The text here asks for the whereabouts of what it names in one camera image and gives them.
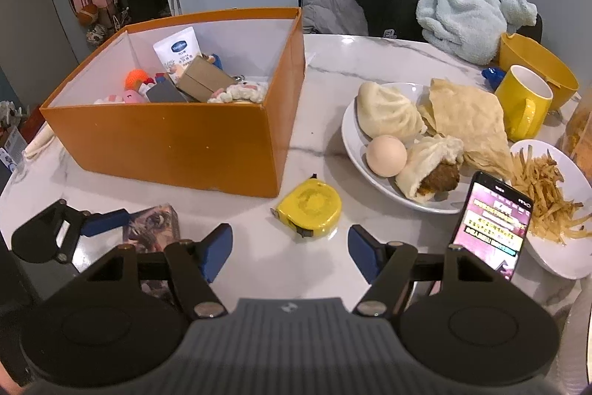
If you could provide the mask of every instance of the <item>pink screen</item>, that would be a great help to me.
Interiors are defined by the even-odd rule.
[[[475,183],[454,243],[510,279],[530,217],[528,210],[501,193]]]

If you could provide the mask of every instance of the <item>towel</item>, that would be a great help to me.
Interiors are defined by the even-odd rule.
[[[481,66],[497,54],[502,33],[537,23],[526,0],[419,0],[416,15],[427,42]]]

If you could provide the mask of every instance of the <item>orange toy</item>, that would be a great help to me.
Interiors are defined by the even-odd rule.
[[[148,79],[148,73],[143,69],[134,69],[127,73],[125,78],[125,90],[138,91],[140,85]]]

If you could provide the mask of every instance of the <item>white logo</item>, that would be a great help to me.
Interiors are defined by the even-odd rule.
[[[293,311],[296,311],[298,309],[298,305],[290,301],[285,305],[280,306],[280,308],[286,313],[292,313]]]

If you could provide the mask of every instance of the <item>vaseline logo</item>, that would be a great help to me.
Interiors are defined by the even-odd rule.
[[[171,46],[171,51],[173,51],[173,53],[179,53],[181,52],[183,49],[185,49],[187,47],[187,43],[185,41],[179,41],[179,42],[175,42],[172,46]]]

